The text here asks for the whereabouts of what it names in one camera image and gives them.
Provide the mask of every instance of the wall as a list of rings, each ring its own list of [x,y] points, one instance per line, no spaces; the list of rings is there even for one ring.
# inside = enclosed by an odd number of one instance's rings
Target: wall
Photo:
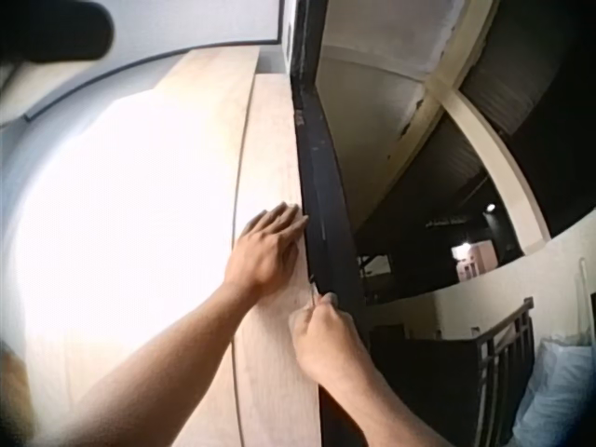
[[[433,338],[441,330],[445,339],[470,338],[471,328],[484,332],[534,297],[535,339],[552,334],[575,335],[578,306],[586,291],[579,261],[586,260],[588,292],[596,290],[596,210],[547,246],[490,273],[452,287],[368,309],[367,323],[405,323],[416,338]]]
[[[279,0],[95,0],[114,21],[105,58],[47,95],[34,115],[64,93],[123,65],[189,47],[226,42],[273,43],[278,39]]]
[[[283,2],[283,19],[281,21],[281,48],[283,49],[286,72],[291,69],[291,54],[293,53],[294,32],[296,30],[296,3],[298,0]]]

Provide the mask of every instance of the wall light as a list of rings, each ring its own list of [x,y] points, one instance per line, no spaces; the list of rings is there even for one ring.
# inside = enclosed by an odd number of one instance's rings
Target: wall light
[[[468,242],[464,242],[459,247],[453,247],[451,251],[457,261],[463,261],[467,258],[467,254],[471,248],[472,246]]]

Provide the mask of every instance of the wooden board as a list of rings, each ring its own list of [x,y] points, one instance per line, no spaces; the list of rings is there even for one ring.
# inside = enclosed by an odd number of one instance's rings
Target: wooden board
[[[257,56],[257,47],[191,51],[154,90],[113,103],[39,177],[17,237],[31,250],[17,265],[34,283],[23,300],[35,327],[29,374],[57,395],[35,406],[42,418],[223,279]],[[176,445],[240,445],[229,349]]]
[[[280,201],[302,204],[290,80],[258,74],[238,184],[236,234]],[[318,387],[296,363],[289,314],[311,299],[304,240],[290,284],[255,306],[234,339],[244,447],[320,445]]]

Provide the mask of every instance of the black metal frame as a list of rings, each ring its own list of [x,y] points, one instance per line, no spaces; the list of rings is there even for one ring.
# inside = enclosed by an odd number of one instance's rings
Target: black metal frame
[[[291,61],[302,196],[310,216],[308,270],[319,291],[338,295],[339,306],[352,314],[358,327],[364,292],[356,246],[331,134],[315,87],[326,13],[327,0],[298,0]],[[319,397],[323,445],[364,445],[358,428],[323,389]]]

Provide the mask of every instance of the person's right hand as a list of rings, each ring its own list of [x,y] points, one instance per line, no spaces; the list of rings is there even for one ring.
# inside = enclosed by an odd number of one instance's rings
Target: person's right hand
[[[290,317],[296,358],[304,372],[332,395],[366,386],[375,368],[346,312],[333,305],[334,294]]]

